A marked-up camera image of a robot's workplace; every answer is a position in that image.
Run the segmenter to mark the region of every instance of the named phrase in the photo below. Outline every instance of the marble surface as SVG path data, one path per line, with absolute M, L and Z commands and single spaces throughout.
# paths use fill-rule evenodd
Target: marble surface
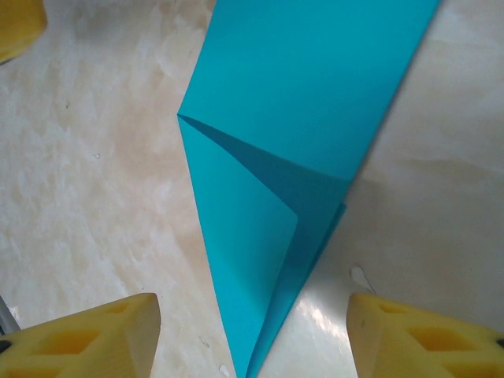
M 234 376 L 176 122 L 213 1 L 45 3 L 0 68 L 0 295 L 25 328 L 156 292 L 153 377 Z M 502 20 L 500 0 L 443 3 L 261 377 L 356 376 L 355 266 L 504 332 Z

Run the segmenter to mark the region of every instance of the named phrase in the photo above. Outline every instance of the yellow object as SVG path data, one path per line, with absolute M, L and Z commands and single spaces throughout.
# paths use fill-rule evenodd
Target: yellow object
M 346 327 L 359 378 L 504 378 L 504 335 L 488 328 L 364 294 Z
M 161 315 L 140 294 L 0 337 L 0 378 L 148 378 Z
M 43 0 L 0 0 L 0 63 L 25 52 L 46 26 Z

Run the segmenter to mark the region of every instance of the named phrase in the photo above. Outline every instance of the table surface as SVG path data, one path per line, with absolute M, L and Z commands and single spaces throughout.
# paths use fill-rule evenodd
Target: table surface
M 0 295 L 26 328 L 155 292 L 153 377 L 234 376 L 176 121 L 212 1 L 45 3 L 0 69 Z M 355 377 L 358 283 L 504 331 L 502 20 L 443 3 L 261 377 Z

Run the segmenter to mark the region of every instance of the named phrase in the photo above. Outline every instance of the beige marble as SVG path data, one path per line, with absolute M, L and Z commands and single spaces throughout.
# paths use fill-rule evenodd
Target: beige marble
M 234 376 L 176 122 L 212 0 L 46 8 L 0 68 L 0 295 L 25 328 L 156 292 L 153 377 Z M 504 332 L 502 20 L 500 0 L 444 2 L 261 376 L 355 377 L 355 265 L 380 295 Z

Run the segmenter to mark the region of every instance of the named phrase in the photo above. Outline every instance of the blue paper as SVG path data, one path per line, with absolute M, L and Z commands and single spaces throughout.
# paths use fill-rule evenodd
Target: blue paper
M 237 377 L 258 374 L 438 0 L 218 0 L 179 111 Z

